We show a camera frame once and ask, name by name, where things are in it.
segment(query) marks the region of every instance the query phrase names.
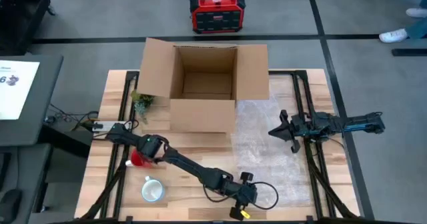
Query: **wooden table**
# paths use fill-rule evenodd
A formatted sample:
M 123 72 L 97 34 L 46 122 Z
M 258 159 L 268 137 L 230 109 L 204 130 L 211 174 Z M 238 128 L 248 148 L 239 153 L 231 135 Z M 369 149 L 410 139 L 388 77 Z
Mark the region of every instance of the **wooden table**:
M 102 121 L 117 121 L 126 72 L 126 70 L 114 70 L 108 74 L 99 110 L 99 118 Z M 307 72 L 316 111 L 333 113 L 334 109 L 324 70 L 308 69 Z M 270 76 L 270 93 L 274 93 L 281 109 L 287 109 L 290 115 L 296 113 L 294 88 L 290 76 Z M 155 99 L 146 118 L 147 123 L 145 124 L 140 120 L 140 126 L 134 130 L 134 133 L 138 135 L 159 133 L 169 139 L 171 146 L 186 157 L 206 167 L 224 169 L 238 180 L 240 169 L 245 167 L 239 166 L 238 168 L 236 166 L 236 155 L 233 151 L 230 135 L 225 133 L 173 133 L 168 131 L 168 100 L 164 98 Z M 334 137 L 334 139 L 341 141 L 339 136 Z M 283 142 L 284 151 L 290 153 L 290 145 L 290 142 Z M 92 143 L 75 212 L 76 217 L 82 216 L 90 208 L 105 187 L 111 149 L 112 144 L 107 141 L 94 141 Z M 301 148 L 297 155 L 304 157 L 304 148 Z M 349 209 L 358 215 L 358 205 L 344 150 L 339 144 L 328 141 L 324 143 L 324 155 L 332 188 Z M 311 197 L 310 180 L 306 168 L 305 164 L 305 170 L 302 173 L 305 173 L 307 177 L 295 185 L 307 187 L 309 193 L 306 195 Z M 166 186 L 166 195 L 162 201 L 146 203 L 141 197 L 141 187 L 146 175 L 159 179 Z M 109 202 L 108 217 L 112 216 L 115 190 L 111 193 L 113 194 L 111 194 Z M 320 195 L 323 198 L 324 213 L 327 213 L 326 200 L 321 187 Z M 230 219 L 228 215 L 232 206 L 234 206 L 234 201 L 231 199 L 223 203 L 210 202 L 205 198 L 201 184 L 195 177 L 173 165 L 161 163 L 153 169 L 127 168 L 119 218 L 124 220 L 126 216 L 131 215 L 135 221 Z M 269 211 L 256 209 L 250 205 L 247 210 L 251 214 L 252 220 L 294 221 L 305 220 L 307 215 L 313 215 L 316 218 L 312 200 L 308 203 L 278 205 Z

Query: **person's foot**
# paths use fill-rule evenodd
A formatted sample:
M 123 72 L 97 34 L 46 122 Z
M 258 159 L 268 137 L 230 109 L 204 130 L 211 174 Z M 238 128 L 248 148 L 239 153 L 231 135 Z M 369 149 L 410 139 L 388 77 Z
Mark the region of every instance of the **person's foot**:
M 407 37 L 408 37 L 408 34 L 405 29 L 399 29 L 399 30 L 380 34 L 380 40 L 383 43 L 394 43 L 398 41 L 403 41 Z
M 425 8 L 409 8 L 406 14 L 410 17 L 423 18 L 427 17 L 427 9 Z

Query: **red cup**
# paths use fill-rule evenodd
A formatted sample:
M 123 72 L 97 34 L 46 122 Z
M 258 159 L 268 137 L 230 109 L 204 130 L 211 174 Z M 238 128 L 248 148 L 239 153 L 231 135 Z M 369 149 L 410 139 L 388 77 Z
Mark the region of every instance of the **red cup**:
M 131 159 L 129 161 L 126 161 L 126 165 L 134 166 L 134 167 L 145 167 L 145 168 L 152 168 L 151 163 L 144 158 L 144 156 L 141 153 L 138 153 L 136 149 L 133 149 L 131 153 Z

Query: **plastic sheet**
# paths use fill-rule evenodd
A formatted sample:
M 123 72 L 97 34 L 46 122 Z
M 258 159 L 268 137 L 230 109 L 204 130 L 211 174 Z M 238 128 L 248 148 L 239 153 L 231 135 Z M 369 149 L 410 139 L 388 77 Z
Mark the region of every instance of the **plastic sheet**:
M 309 205 L 311 188 L 304 148 L 293 154 L 290 142 L 268 135 L 280 124 L 281 110 L 278 94 L 270 93 L 269 100 L 238 101 L 236 131 L 232 134 L 238 171 L 253 173 L 253 182 L 272 184 L 279 193 L 278 207 Z M 271 206 L 276 199 L 272 188 L 262 184 L 257 188 L 256 204 Z

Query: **white mug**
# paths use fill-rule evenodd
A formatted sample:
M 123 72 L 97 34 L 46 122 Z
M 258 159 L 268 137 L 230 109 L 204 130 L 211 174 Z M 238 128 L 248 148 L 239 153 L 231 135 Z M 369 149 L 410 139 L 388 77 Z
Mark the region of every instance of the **white mug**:
M 141 194 L 148 202 L 160 201 L 165 196 L 165 187 L 160 181 L 147 176 Z

